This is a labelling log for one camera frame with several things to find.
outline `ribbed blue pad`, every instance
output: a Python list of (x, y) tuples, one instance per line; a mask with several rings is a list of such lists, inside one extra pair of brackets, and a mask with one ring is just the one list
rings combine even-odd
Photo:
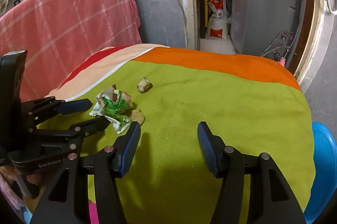
[(203, 151), (203, 156), (206, 160), (209, 171), (216, 177), (220, 173), (217, 164), (216, 153), (212, 147), (210, 140), (203, 128), (202, 124), (198, 124), (198, 140), (200, 143), (201, 150)]
[(140, 124), (137, 123), (122, 155), (122, 167), (120, 173), (123, 177), (130, 170), (132, 160), (134, 159), (134, 154), (136, 153), (139, 139), (140, 139)]

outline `orange stripe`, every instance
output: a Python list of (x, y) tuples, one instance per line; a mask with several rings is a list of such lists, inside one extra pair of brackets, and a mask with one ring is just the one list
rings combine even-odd
[(301, 90), (295, 77), (287, 69), (276, 61), (262, 57), (157, 47), (133, 60), (217, 71), (248, 80), (282, 83)]

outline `white label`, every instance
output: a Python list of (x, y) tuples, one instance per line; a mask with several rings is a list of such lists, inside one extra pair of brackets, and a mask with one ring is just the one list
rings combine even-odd
[(16, 55), (16, 54), (24, 53), (24, 51), (25, 51), (25, 50), (21, 50), (21, 51), (12, 51), (12, 52), (8, 52), (8, 53), (4, 54), (4, 56)]

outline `red stripe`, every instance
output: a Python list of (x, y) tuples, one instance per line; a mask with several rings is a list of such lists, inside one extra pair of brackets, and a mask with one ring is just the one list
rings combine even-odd
[(118, 46), (114, 48), (110, 48), (104, 51), (99, 51), (97, 53), (94, 53), (90, 58), (88, 58), (85, 62), (83, 62), (79, 67), (77, 67), (68, 77), (67, 79), (61, 84), (60, 87), (57, 89), (60, 89), (63, 85), (65, 85), (68, 81), (72, 80), (74, 77), (76, 77), (81, 71), (88, 68), (90, 65), (93, 65), (97, 61), (100, 61), (101, 59), (104, 59), (105, 57), (111, 55), (112, 53), (115, 53), (119, 50), (122, 50), (124, 48), (130, 47), (131, 45), (125, 45), (125, 46)]

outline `white floor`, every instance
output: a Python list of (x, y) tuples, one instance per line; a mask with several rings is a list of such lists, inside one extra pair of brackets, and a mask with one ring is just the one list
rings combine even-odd
[(200, 51), (235, 55), (235, 50), (229, 36), (228, 38), (216, 38), (210, 36), (206, 36), (205, 39), (201, 38)]

